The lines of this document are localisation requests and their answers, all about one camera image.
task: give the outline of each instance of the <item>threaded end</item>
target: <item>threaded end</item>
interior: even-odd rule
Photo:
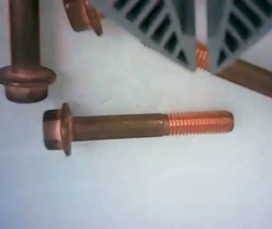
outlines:
[[[233,130],[228,111],[168,114],[170,135],[223,134]]]
[[[197,65],[198,68],[208,70],[208,52],[207,48],[203,44],[198,44],[197,47]]]

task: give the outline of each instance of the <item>bolt head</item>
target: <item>bolt head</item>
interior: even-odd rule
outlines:
[[[72,116],[67,103],[61,110],[49,110],[43,116],[43,138],[49,150],[63,150],[71,155],[73,140]]]
[[[0,68],[0,84],[7,99],[15,103],[35,103],[48,95],[48,85],[55,81],[55,72],[46,67],[33,69]]]
[[[5,86],[7,99],[19,104],[30,104],[44,100],[48,95],[48,86],[42,87],[11,87]]]

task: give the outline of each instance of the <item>bolt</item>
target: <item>bolt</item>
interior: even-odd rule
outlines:
[[[103,14],[98,12],[88,0],[63,0],[63,3],[73,30],[94,30],[98,36],[102,35]]]
[[[209,55],[203,44],[198,44],[197,62],[198,68],[208,71]],[[216,76],[272,98],[272,72],[267,69],[240,59]]]
[[[55,73],[40,62],[39,0],[9,0],[11,65],[0,68],[0,83],[16,103],[34,103],[48,94]]]
[[[72,117],[68,104],[64,103],[60,110],[45,112],[43,136],[47,149],[63,150],[70,156],[71,142],[220,134],[232,131],[233,124],[228,111]]]

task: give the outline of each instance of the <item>bolt shank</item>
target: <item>bolt shank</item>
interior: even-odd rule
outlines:
[[[40,66],[39,0],[9,0],[13,69]]]
[[[73,141],[169,135],[165,114],[136,114],[73,118]]]

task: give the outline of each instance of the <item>copper bolt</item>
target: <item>copper bolt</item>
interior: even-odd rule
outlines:
[[[68,20],[75,31],[94,30],[101,36],[103,14],[98,12],[88,0],[63,0]]]
[[[203,44],[197,47],[198,68],[208,70],[209,54]],[[218,77],[239,84],[272,98],[272,72],[247,61],[237,60],[216,74]]]
[[[0,83],[16,103],[34,103],[48,94],[55,73],[40,65],[39,0],[9,0],[11,65],[0,68]]]
[[[232,131],[233,125],[228,111],[72,117],[64,103],[60,110],[45,112],[43,136],[47,149],[70,156],[71,142],[76,141],[221,134]]]

